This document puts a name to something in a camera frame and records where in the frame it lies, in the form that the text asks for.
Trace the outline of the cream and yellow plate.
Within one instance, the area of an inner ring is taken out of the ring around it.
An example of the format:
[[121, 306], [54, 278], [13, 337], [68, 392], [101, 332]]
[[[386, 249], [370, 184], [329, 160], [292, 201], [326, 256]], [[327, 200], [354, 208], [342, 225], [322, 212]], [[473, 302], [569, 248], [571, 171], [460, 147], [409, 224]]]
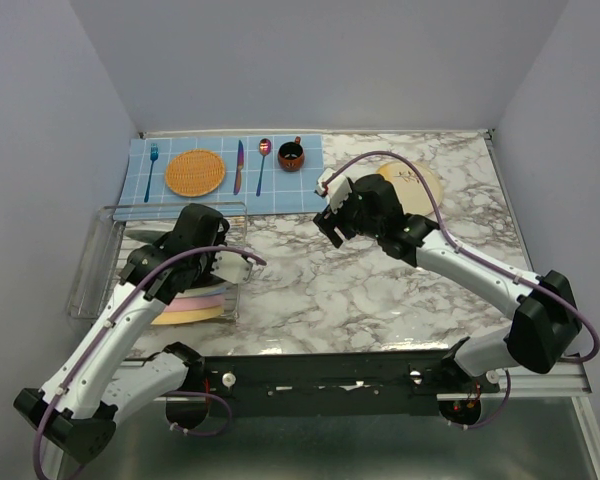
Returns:
[[[440, 179], [426, 165], [415, 162], [414, 166], [425, 179], [435, 204], [440, 206], [444, 195]], [[405, 214], [427, 216], [434, 212], [433, 204], [421, 179], [406, 164], [400, 161], [386, 163], [378, 168], [376, 173], [393, 185]]]

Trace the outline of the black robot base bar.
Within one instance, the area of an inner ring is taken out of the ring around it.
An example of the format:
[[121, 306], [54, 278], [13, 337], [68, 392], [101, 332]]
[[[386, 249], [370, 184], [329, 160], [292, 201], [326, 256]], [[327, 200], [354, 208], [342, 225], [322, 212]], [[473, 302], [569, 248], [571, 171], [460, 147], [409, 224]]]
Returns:
[[206, 356], [189, 354], [184, 392], [212, 399], [170, 399], [166, 417], [194, 428], [210, 418], [309, 417], [451, 412], [444, 395], [496, 393], [486, 376], [470, 378], [445, 350]]

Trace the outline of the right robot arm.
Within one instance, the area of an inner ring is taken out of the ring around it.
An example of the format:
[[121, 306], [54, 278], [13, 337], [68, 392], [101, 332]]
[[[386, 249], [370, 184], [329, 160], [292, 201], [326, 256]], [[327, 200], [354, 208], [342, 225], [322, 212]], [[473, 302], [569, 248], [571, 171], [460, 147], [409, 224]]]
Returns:
[[404, 212], [393, 185], [378, 174], [356, 181], [339, 176], [327, 192], [327, 206], [314, 222], [335, 247], [356, 236], [376, 241], [391, 258], [452, 280], [491, 304], [511, 324], [457, 342], [440, 367], [440, 379], [460, 392], [490, 370], [522, 366], [548, 373], [582, 329], [567, 278], [518, 270], [493, 258], [462, 253], [441, 226]]

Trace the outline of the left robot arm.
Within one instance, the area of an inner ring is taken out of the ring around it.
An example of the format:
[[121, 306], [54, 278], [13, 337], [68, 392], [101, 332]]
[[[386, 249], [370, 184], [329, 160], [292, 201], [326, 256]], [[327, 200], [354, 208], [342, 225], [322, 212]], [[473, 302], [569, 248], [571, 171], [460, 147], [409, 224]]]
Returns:
[[202, 380], [187, 347], [168, 348], [138, 370], [114, 375], [143, 331], [176, 297], [211, 275], [229, 223], [190, 204], [173, 229], [134, 250], [108, 304], [62, 367], [40, 388], [25, 388], [16, 410], [43, 439], [78, 464], [95, 459], [130, 415], [164, 393], [194, 393]]

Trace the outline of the white ceramic plate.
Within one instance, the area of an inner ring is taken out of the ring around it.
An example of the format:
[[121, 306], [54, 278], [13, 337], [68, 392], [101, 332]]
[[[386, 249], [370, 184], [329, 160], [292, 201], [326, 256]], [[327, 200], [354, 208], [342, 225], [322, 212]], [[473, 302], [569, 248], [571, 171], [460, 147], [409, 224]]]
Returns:
[[154, 244], [164, 236], [168, 236], [170, 231], [147, 230], [147, 229], [126, 229], [124, 236], [136, 242], [144, 244]]

